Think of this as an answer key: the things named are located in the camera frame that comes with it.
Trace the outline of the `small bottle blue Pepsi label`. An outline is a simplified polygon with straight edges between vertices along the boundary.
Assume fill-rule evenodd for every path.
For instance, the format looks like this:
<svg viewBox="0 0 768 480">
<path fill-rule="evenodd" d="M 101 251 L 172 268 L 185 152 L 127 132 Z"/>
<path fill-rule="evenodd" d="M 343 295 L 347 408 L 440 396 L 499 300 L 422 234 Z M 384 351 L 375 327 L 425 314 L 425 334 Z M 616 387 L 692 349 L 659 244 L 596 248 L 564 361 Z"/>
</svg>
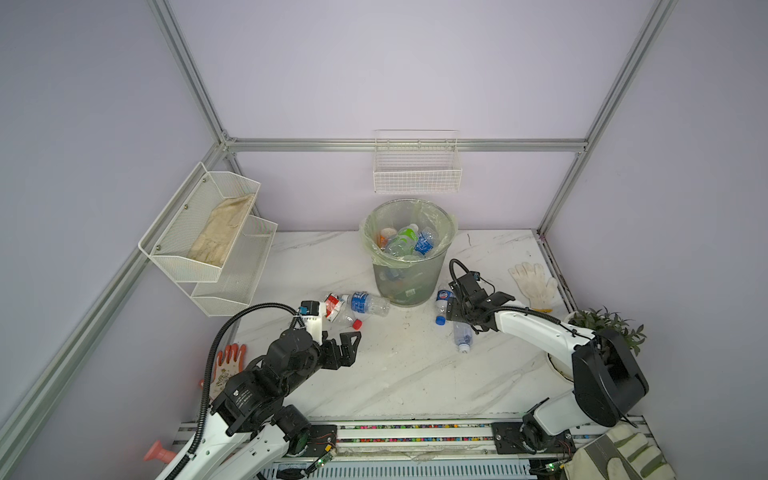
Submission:
<svg viewBox="0 0 768 480">
<path fill-rule="evenodd" d="M 453 292 L 450 289 L 442 288 L 437 291 L 435 299 L 435 323 L 437 325 L 443 326 L 446 324 L 448 307 L 452 298 Z"/>
</svg>

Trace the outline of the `tall clear bottle faint label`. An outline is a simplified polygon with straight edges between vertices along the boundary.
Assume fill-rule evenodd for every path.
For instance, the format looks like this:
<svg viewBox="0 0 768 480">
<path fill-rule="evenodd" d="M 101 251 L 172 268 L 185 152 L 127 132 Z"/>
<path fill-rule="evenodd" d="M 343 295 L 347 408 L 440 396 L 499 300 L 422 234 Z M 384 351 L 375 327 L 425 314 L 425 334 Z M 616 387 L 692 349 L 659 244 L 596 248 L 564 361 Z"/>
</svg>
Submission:
<svg viewBox="0 0 768 480">
<path fill-rule="evenodd" d="M 467 354 L 471 351 L 473 337 L 474 331 L 470 325 L 463 322 L 453 323 L 453 338 L 460 353 Z"/>
</svg>

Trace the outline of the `clear bottle red white label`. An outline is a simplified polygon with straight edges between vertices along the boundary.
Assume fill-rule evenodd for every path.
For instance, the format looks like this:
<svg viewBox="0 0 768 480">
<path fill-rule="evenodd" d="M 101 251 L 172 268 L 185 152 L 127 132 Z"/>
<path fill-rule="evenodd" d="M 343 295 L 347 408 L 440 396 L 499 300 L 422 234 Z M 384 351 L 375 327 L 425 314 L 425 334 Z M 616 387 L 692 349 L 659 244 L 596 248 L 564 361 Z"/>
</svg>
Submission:
<svg viewBox="0 0 768 480">
<path fill-rule="evenodd" d="M 353 329 L 359 331 L 363 322 L 352 310 L 349 296 L 346 294 L 330 293 L 325 299 L 326 319 L 335 330 Z"/>
</svg>

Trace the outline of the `clear bottle blue label white cap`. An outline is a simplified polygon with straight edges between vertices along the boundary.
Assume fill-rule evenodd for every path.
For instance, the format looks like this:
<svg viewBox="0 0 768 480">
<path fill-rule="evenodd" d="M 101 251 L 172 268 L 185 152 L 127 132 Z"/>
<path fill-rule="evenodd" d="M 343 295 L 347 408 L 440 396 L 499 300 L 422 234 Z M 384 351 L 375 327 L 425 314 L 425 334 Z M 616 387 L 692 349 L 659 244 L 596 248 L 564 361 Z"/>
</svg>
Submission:
<svg viewBox="0 0 768 480">
<path fill-rule="evenodd" d="M 390 311 L 390 301 L 365 291 L 357 291 L 346 297 L 349 308 L 357 314 L 385 317 Z"/>
</svg>

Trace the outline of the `clear bottle green label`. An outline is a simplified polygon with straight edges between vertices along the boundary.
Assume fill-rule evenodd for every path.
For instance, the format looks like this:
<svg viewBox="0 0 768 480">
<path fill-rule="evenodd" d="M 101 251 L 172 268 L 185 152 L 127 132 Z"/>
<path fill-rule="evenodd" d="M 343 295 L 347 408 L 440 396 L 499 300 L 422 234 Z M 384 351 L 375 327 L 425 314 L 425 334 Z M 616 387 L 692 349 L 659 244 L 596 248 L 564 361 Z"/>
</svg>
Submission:
<svg viewBox="0 0 768 480">
<path fill-rule="evenodd" d="M 416 224 L 411 223 L 400 229 L 388 240 L 384 252 L 393 257 L 405 257 L 411 255 L 418 240 L 419 227 Z"/>
</svg>

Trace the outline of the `orange label bottle yellow cap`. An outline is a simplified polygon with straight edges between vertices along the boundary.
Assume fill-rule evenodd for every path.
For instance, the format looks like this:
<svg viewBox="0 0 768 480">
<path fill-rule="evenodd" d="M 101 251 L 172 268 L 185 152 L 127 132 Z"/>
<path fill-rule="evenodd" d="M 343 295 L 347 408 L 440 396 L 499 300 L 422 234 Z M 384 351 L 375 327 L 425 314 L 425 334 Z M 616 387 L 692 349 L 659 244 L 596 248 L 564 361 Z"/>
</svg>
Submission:
<svg viewBox="0 0 768 480">
<path fill-rule="evenodd" d="M 392 227 L 385 227 L 378 233 L 377 245 L 380 249 L 385 249 L 388 243 L 398 234 L 398 230 Z"/>
</svg>

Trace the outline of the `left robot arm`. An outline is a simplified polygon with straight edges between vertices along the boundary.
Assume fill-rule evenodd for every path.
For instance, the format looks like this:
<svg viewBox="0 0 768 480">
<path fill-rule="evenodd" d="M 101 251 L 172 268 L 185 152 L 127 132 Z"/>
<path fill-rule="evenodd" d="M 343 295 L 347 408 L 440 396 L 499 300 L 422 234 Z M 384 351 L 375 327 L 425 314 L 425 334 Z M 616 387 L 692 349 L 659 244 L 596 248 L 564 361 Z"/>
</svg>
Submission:
<svg viewBox="0 0 768 480">
<path fill-rule="evenodd" d="M 266 354 L 233 375 L 221 393 L 211 397 L 210 384 L 217 347 L 242 317 L 265 309 L 289 313 L 288 329 Z M 204 372 L 203 394 L 193 437 L 160 473 L 162 479 L 256 479 L 286 455 L 310 446 L 311 424 L 286 398 L 321 369 L 354 364 L 362 339 L 359 331 L 314 338 L 312 321 L 321 321 L 316 301 L 299 308 L 275 302 L 249 306 L 233 315 L 216 334 Z"/>
</svg>

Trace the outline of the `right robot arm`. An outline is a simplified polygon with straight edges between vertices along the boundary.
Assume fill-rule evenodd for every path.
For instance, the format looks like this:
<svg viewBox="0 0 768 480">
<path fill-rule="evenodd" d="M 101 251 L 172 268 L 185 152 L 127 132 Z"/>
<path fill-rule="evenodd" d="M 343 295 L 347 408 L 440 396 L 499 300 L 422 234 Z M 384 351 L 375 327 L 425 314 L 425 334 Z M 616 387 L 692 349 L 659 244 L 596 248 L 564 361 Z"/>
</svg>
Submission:
<svg viewBox="0 0 768 480">
<path fill-rule="evenodd" d="M 452 259 L 454 297 L 446 318 L 474 333 L 494 331 L 539 348 L 570 369 L 573 387 L 531 407 L 519 427 L 519 448 L 545 451 L 563 432 L 587 423 L 614 427 L 649 393 L 649 384 L 624 336 L 611 328 L 589 330 L 524 306 L 500 291 L 480 286 L 482 276 Z"/>
</svg>

